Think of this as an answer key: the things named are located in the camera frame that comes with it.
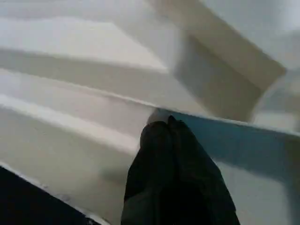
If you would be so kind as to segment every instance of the white stair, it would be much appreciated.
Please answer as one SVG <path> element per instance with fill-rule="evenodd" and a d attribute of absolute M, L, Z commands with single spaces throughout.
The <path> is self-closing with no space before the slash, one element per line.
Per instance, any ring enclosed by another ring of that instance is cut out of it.
<path fill-rule="evenodd" d="M 285 69 L 252 45 L 226 60 L 201 31 L 205 47 L 142 0 L 0 1 L 0 161 L 116 225 L 140 132 L 172 113 L 220 167 L 242 224 L 296 224 L 295 120 L 257 117 Z"/>

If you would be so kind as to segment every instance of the white wall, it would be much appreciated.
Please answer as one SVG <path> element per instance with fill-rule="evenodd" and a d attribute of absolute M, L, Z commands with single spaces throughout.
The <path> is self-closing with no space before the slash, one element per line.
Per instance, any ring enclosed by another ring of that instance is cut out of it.
<path fill-rule="evenodd" d="M 300 62 L 298 0 L 200 0 L 287 69 Z"/>

